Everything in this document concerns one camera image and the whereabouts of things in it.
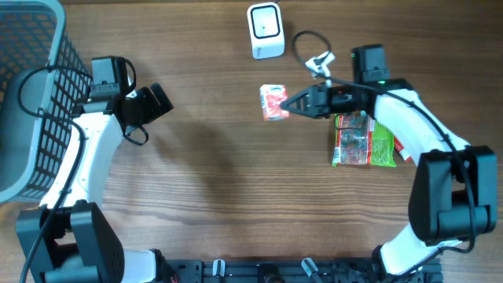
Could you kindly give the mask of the green snack packet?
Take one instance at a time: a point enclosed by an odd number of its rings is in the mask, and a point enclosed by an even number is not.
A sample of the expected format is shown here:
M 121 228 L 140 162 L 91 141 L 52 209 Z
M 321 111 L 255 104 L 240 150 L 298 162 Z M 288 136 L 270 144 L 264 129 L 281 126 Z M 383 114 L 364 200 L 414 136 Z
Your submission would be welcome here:
M 394 135 L 365 112 L 337 114 L 332 166 L 395 167 Z

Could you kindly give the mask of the pink tissue pack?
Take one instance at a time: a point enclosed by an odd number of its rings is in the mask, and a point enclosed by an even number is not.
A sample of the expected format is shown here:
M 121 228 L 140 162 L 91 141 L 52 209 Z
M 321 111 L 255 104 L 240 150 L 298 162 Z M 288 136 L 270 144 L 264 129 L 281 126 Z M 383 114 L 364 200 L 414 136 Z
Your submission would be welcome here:
M 259 88 L 263 118 L 265 121 L 287 119 L 289 112 L 281 108 L 288 98 L 284 85 L 264 84 Z

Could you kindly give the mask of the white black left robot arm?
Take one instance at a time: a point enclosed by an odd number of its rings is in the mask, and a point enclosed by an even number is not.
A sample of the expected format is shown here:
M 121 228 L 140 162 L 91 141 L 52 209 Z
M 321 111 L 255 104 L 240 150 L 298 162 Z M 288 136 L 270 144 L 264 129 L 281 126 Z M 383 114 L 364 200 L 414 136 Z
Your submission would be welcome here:
M 134 69 L 123 57 L 92 60 L 92 83 L 69 118 L 38 111 L 45 122 L 71 127 L 63 160 L 39 209 L 24 211 L 17 235 L 26 255 L 20 275 L 37 282 L 172 282 L 176 274 L 157 249 L 123 248 L 100 206 L 112 157 L 128 128 L 144 125 L 172 110 L 154 83 L 137 89 Z

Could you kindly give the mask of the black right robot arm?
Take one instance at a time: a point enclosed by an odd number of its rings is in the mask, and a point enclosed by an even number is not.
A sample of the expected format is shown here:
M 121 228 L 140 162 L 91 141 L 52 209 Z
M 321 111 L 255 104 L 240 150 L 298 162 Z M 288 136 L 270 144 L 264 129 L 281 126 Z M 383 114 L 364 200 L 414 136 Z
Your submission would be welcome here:
M 352 82 L 313 85 L 281 103 L 310 118 L 365 111 L 409 151 L 417 166 L 408 225 L 377 249 L 386 279 L 417 272 L 444 251 L 470 252 L 497 223 L 497 158 L 448 130 L 404 79 L 393 79 L 381 44 L 351 51 Z

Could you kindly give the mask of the red stick packet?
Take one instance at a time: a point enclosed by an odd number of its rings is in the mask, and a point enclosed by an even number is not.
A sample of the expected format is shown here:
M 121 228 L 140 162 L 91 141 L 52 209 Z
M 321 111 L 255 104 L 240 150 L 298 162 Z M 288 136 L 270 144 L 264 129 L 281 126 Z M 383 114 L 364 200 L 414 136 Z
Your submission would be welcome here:
M 400 157 L 405 162 L 410 162 L 413 160 L 409 152 L 405 149 L 403 144 L 396 137 L 394 137 L 394 148 L 395 151 L 400 155 Z

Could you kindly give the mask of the grey plastic mesh basket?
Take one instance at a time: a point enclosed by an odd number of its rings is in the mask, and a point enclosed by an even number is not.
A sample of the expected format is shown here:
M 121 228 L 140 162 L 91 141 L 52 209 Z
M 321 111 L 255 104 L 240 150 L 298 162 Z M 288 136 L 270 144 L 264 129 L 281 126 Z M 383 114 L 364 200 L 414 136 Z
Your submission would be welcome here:
M 1 200 L 39 202 L 70 142 L 90 85 L 58 1 L 1 3 Z

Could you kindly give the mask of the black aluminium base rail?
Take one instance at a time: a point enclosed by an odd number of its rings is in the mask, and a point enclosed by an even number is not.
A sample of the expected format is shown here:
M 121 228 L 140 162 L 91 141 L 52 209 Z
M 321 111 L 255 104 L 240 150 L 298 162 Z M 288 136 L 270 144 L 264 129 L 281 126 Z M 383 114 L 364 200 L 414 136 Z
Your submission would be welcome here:
M 297 261 L 226 261 L 224 274 L 213 273 L 213 263 L 196 259 L 169 259 L 173 282 L 259 283 L 259 282 L 382 282 L 380 271 L 370 258 L 316 260 L 318 272 L 308 275 Z

